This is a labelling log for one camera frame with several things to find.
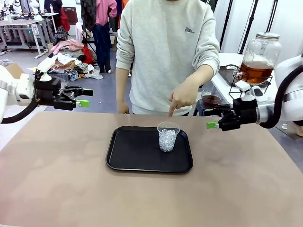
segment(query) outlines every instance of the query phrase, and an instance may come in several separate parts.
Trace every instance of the jar lid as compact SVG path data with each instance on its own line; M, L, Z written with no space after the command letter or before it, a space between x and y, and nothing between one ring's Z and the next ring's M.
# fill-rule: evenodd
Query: jar lid
M278 41L280 38L280 35L271 33L271 32L258 32L256 34L256 38L266 39L266 40L271 40L271 41Z

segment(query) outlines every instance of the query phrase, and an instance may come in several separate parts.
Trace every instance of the black tray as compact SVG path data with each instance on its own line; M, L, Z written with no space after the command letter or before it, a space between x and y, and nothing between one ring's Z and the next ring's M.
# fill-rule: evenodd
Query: black tray
M157 128L122 126L113 133L106 163L121 171L184 174L193 167L193 158L187 135L182 130L174 149L165 153L159 148Z

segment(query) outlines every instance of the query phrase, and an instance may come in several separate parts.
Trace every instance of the glass jar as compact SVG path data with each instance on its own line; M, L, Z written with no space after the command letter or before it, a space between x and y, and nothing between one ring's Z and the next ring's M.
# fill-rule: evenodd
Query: glass jar
M270 77L282 48L279 38L278 34L259 32L248 43L240 67L242 80L255 85Z

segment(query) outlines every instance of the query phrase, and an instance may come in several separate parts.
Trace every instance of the brown tabletop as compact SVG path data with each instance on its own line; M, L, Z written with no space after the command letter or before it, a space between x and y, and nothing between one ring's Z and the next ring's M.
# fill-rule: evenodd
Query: brown tabletop
M121 173L105 163L119 126L166 117L42 112L0 152L0 224L22 227L301 227L303 176L257 125L188 134L186 175Z

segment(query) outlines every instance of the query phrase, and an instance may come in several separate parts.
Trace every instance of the small glass cup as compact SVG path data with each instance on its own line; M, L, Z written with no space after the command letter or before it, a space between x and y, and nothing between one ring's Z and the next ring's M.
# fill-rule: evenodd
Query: small glass cup
M157 127L159 132L159 146L164 152L171 152L175 146L175 141L180 128L173 122L162 122Z

